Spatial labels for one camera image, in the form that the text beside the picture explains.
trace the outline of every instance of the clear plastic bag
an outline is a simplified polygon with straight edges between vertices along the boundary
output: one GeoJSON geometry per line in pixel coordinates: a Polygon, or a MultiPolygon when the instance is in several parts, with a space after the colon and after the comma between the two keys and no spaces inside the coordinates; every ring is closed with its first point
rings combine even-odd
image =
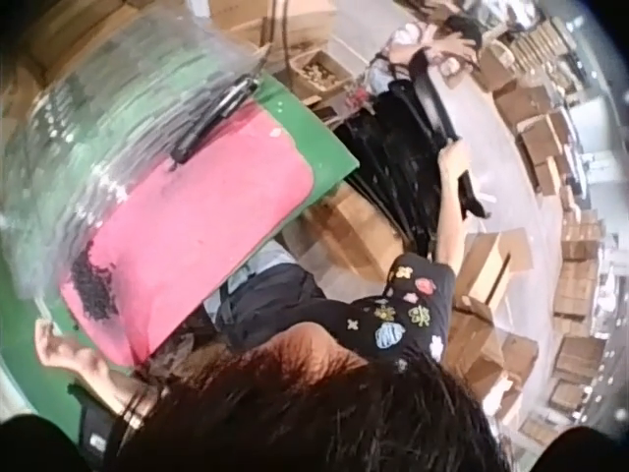
{"type": "Polygon", "coordinates": [[[39,97],[4,146],[0,222],[18,294],[56,289],[107,215],[258,59],[153,8],[39,97]]]}

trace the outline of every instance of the pink mat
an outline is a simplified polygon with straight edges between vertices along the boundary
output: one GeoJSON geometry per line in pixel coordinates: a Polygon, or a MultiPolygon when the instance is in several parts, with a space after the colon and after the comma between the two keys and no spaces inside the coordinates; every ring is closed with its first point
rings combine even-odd
{"type": "Polygon", "coordinates": [[[192,160],[167,159],[93,238],[90,260],[114,266],[119,316],[86,317],[71,281],[66,304],[112,362],[143,362],[250,255],[313,187],[291,137],[258,105],[239,111],[192,160]]]}

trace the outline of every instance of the black shirt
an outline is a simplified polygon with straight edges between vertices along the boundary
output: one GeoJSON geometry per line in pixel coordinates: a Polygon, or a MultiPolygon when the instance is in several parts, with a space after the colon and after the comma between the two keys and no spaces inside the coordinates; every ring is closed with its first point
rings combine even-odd
{"type": "Polygon", "coordinates": [[[312,322],[366,359],[403,362],[424,351],[440,361],[454,283],[448,265],[407,253],[394,262],[381,295],[347,304],[326,299],[298,265],[279,265],[239,287],[228,307],[233,323],[222,328],[233,347],[250,349],[292,325],[312,322]]]}

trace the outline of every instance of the warehouse floor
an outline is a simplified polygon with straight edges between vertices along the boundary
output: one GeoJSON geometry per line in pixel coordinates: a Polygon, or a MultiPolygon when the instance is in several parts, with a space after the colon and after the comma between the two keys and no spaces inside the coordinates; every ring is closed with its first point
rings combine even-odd
{"type": "MultiPolygon", "coordinates": [[[[328,52],[354,74],[359,74],[393,30],[411,19],[393,2],[338,0],[336,34],[328,52]]],[[[533,253],[534,268],[514,276],[501,305],[496,325],[504,331],[533,338],[540,359],[525,387],[523,410],[543,404],[558,347],[552,333],[552,298],[560,269],[562,210],[558,198],[536,196],[511,133],[499,118],[490,97],[468,78],[456,90],[435,81],[459,135],[473,152],[472,171],[477,193],[492,217],[469,220],[470,232],[524,227],[533,253]]],[[[289,244],[301,238],[295,225],[286,231],[289,244]]],[[[302,262],[318,277],[329,296],[354,299],[378,290],[377,285],[332,266],[318,245],[300,248],[302,262]]]]}

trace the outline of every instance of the hand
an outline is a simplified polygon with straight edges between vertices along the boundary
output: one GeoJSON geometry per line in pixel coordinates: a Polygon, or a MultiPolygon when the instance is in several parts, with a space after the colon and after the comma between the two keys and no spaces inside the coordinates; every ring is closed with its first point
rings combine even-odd
{"type": "Polygon", "coordinates": [[[461,9],[454,3],[447,0],[425,0],[424,6],[420,7],[422,12],[430,23],[441,25],[450,16],[459,13],[461,9]]]}
{"type": "Polygon", "coordinates": [[[470,150],[461,140],[444,147],[439,153],[441,180],[456,184],[459,177],[470,168],[470,150]]]}
{"type": "Polygon", "coordinates": [[[35,352],[42,366],[66,369],[82,377],[108,369],[106,361],[95,350],[70,337],[58,336],[52,330],[51,322],[35,322],[35,352]]]}
{"type": "Polygon", "coordinates": [[[446,37],[434,39],[430,43],[429,49],[446,57],[455,57],[476,64],[478,58],[475,45],[472,39],[464,39],[460,32],[453,32],[446,37]]]}

